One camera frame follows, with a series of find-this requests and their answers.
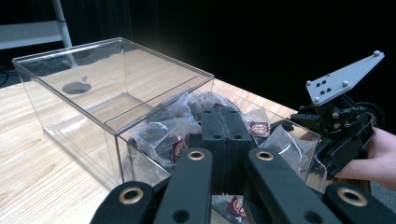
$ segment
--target clear plastic box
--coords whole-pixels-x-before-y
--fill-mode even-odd
[[[227,96],[242,113],[261,108],[214,85],[214,76],[123,38],[13,60],[45,133],[109,189],[139,180],[155,185],[169,170],[131,143],[131,129],[185,94]],[[283,120],[266,111],[269,121]],[[296,125],[291,135],[318,135]],[[324,188],[325,169],[309,149],[302,179]],[[139,158],[139,171],[136,165]]]

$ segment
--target black background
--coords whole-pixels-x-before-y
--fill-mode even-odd
[[[372,102],[396,133],[396,3],[393,1],[62,1],[73,45],[122,36],[216,78],[297,109],[307,80],[385,53],[348,95]],[[2,1],[1,23],[53,18],[51,1]],[[2,61],[61,48],[0,50]]]

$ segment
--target wooden table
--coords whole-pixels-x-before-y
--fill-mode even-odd
[[[220,80],[282,117],[295,111]],[[89,223],[109,193],[43,133],[22,84],[0,89],[0,223]]]

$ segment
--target mounting hole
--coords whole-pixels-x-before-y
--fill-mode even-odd
[[[71,82],[69,84],[64,85],[62,91],[67,94],[82,94],[84,92],[89,91],[92,88],[89,83],[82,82]]]
[[[173,215],[173,220],[176,223],[185,223],[190,218],[190,214],[186,210],[178,210]]]
[[[271,161],[274,159],[274,155],[266,151],[258,151],[256,156],[262,161]]]
[[[193,161],[199,161],[205,157],[205,153],[202,151],[192,151],[189,153],[188,157]]]
[[[315,223],[315,224],[323,223],[323,218],[320,215],[318,215],[318,213],[313,211],[306,212],[304,214],[304,217],[309,223]]]
[[[338,196],[346,203],[357,207],[367,205],[367,199],[354,189],[340,188],[337,190]]]
[[[123,204],[134,204],[143,198],[143,190],[138,187],[123,189],[120,193],[120,202]]]

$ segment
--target human hand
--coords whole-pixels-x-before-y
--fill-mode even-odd
[[[353,160],[335,177],[372,180],[396,190],[396,135],[375,128],[368,159]]]

